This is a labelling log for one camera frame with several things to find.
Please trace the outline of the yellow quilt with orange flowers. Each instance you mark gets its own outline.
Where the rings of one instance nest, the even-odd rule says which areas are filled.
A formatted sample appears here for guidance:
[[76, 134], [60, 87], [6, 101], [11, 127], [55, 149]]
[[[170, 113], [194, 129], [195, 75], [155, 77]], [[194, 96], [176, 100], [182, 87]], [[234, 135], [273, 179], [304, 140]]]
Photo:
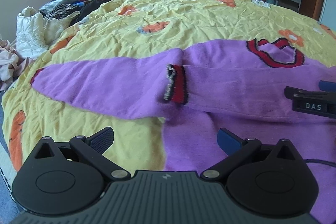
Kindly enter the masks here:
[[130, 170], [161, 170], [166, 161], [161, 118], [122, 121], [55, 102], [31, 88], [35, 71], [71, 61], [147, 57], [212, 39], [230, 39], [241, 57], [240, 40], [278, 38], [328, 67], [335, 65], [335, 31], [282, 7], [253, 0], [111, 0], [64, 30], [5, 92], [3, 152], [18, 170], [42, 136], [67, 141], [111, 126], [116, 144], [107, 158]]

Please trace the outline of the purple sweater with red trim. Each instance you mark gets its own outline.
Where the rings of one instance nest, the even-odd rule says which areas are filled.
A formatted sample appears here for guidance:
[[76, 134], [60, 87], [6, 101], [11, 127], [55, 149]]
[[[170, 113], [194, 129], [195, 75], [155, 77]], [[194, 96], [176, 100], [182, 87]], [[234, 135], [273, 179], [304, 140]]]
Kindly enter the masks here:
[[73, 107], [121, 119], [163, 118], [165, 170], [201, 172], [224, 158], [220, 128], [266, 144], [292, 141], [304, 159], [335, 161], [335, 120], [293, 111], [288, 86], [335, 81], [288, 40], [211, 40], [135, 59], [72, 61], [39, 69], [31, 86]]

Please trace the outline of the white quilted jacket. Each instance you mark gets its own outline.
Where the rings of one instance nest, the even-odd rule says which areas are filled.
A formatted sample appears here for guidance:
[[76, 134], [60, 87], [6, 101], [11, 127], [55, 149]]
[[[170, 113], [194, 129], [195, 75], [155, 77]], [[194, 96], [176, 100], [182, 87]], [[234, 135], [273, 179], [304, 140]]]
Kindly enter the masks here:
[[62, 19], [46, 19], [33, 7], [23, 9], [17, 16], [16, 49], [19, 56], [36, 60], [79, 14], [74, 11]]

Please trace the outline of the black white patterned garment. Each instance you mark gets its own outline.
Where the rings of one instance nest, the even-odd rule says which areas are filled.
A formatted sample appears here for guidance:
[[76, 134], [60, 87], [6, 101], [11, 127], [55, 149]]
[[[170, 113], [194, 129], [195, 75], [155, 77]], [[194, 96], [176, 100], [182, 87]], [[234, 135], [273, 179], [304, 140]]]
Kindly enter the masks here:
[[45, 19], [63, 19], [73, 12], [80, 11], [84, 2], [80, 0], [52, 0], [43, 5], [39, 12]]

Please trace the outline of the white wardrobe door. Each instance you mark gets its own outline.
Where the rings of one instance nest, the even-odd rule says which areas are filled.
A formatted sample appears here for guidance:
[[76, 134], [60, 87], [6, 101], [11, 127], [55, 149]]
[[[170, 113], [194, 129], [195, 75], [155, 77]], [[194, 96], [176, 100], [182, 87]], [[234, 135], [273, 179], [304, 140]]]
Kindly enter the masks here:
[[319, 22], [335, 31], [336, 0], [324, 0]]

